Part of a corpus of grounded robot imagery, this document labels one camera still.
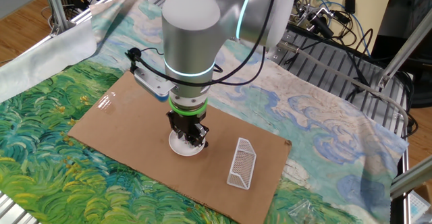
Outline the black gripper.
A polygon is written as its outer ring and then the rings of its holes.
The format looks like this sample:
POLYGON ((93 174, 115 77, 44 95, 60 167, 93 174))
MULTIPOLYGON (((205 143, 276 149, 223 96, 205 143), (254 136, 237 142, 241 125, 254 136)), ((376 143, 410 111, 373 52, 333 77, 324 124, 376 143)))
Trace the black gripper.
POLYGON ((209 128, 201 124, 206 113, 197 115, 181 115, 175 111, 167 113, 173 136, 169 137, 172 147, 198 147, 205 143, 209 128))

